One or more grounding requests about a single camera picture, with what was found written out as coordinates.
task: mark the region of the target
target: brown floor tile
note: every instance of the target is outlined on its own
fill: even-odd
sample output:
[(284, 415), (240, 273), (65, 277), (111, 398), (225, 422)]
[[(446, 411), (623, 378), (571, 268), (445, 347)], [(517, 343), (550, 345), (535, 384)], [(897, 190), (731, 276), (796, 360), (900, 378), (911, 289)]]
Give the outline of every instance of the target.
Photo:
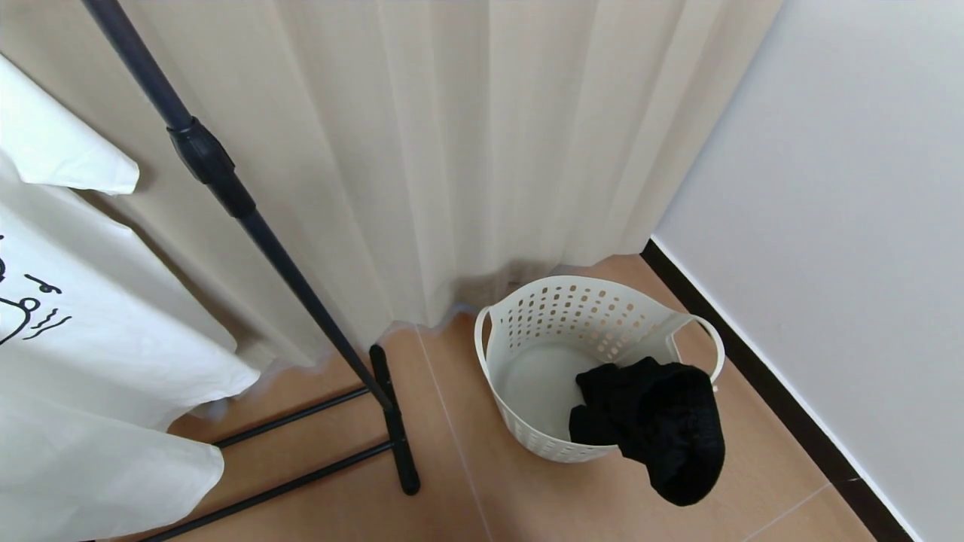
[(764, 529), (752, 542), (873, 542), (873, 536), (830, 486), (786, 517)]
[[(402, 493), (391, 453), (386, 452), (176, 540), (487, 540), (417, 333), (398, 332), (388, 338), (385, 348), (422, 480), (418, 495)], [(199, 440), (220, 438), (357, 385), (345, 363), (333, 362), (320, 375), (293, 369), (266, 393), (236, 401), (224, 420), (183, 420), (176, 429)], [(198, 507), (197, 515), (385, 439), (381, 410), (373, 398), (365, 397), (229, 447), (225, 475)]]
[[(639, 257), (610, 258), (587, 273), (681, 308)], [(726, 467), (714, 491), (695, 506), (663, 501), (645, 468), (618, 454), (577, 465), (543, 460), (505, 429), (475, 359), (472, 322), (460, 315), (442, 333), (422, 337), (493, 540), (738, 542), (826, 483), (732, 366), (721, 375), (717, 395)], [(712, 343), (690, 327), (677, 334), (677, 344), (683, 359), (699, 366), (711, 358)]]

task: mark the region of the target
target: clothes rack base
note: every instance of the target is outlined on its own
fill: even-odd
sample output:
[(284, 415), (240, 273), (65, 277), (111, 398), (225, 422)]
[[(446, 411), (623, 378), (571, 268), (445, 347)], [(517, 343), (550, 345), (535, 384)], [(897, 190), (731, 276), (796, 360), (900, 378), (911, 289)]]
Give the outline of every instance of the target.
[(234, 163), (224, 147), (204, 127), (201, 121), (188, 112), (174, 87), (171, 86), (170, 81), (141, 40), (137, 29), (127, 18), (118, 0), (84, 0), (84, 5), (167, 124), (174, 149), (180, 156), (181, 161), (198, 181), (211, 190), (228, 214), (234, 217), (244, 228), (254, 244), (271, 262), (291, 289), (291, 292), (298, 298), (311, 318), (318, 324), (318, 327), (321, 328), (338, 353), (341, 354), (364, 384), (361, 388), (323, 400), (294, 414), (267, 421), (258, 427), (228, 437), (215, 443), (215, 446), (224, 448), (235, 445), (367, 393), (371, 393), (382, 406), (388, 429), (388, 439), (377, 446), (350, 455), (313, 473), (295, 478), (241, 502), (153, 534), (145, 540), (168, 540), (189, 530), (203, 527), (269, 501), (274, 497), (298, 489), (329, 474), (347, 469), (388, 450), (391, 450), (394, 455), (402, 491), (406, 495), (416, 494), (421, 487), (421, 482), (415, 469), (415, 460), (412, 457), (408, 438), (405, 435), (401, 409), (395, 396), (394, 387), (391, 384), (385, 350), (377, 344), (371, 347), (369, 357), (374, 370), (374, 374), (372, 374), (348, 338), (338, 328), (337, 323), (325, 309), (294, 260), (291, 259), (291, 256), (257, 211), (254, 199), (234, 172)]

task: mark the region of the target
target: laundry basket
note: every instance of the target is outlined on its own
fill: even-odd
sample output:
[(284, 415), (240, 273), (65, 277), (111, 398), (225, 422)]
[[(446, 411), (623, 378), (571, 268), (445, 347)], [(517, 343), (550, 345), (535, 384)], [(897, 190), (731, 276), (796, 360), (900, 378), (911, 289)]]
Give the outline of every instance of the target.
[[(484, 345), (486, 316), (492, 331)], [(629, 366), (646, 356), (680, 362), (673, 335), (693, 320), (716, 345), (715, 381), (723, 368), (723, 342), (704, 318), (588, 277), (548, 277), (483, 309), (475, 320), (475, 350), (516, 440), (550, 461), (579, 463), (617, 447), (569, 441), (570, 410), (583, 402), (576, 375), (601, 364)]]

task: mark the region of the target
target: beige curtain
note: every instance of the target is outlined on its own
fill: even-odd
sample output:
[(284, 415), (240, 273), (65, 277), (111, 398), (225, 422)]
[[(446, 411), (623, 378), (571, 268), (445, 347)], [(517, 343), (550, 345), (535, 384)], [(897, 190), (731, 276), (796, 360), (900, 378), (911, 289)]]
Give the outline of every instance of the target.
[[(638, 253), (778, 0), (126, 2), (350, 338)], [(241, 339), (329, 345), (183, 169), (79, 2), (3, 0), (0, 51), (137, 160), (109, 205)]]

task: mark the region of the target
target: black baseboard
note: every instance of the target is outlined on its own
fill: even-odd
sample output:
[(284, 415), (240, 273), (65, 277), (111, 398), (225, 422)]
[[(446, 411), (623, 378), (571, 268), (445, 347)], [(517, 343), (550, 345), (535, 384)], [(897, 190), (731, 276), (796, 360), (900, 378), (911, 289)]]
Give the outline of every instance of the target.
[(803, 407), (770, 372), (757, 354), (743, 342), (730, 325), (720, 317), (709, 301), (700, 294), (686, 276), (650, 241), (642, 257), (673, 294), (694, 314), (709, 320), (726, 347), (729, 360), (739, 369), (763, 401), (790, 430), (797, 442), (810, 454), (827, 479), (833, 482), (877, 540), (911, 542), (913, 539), (900, 526), (887, 506), (870, 490), (833, 442), (807, 415)]

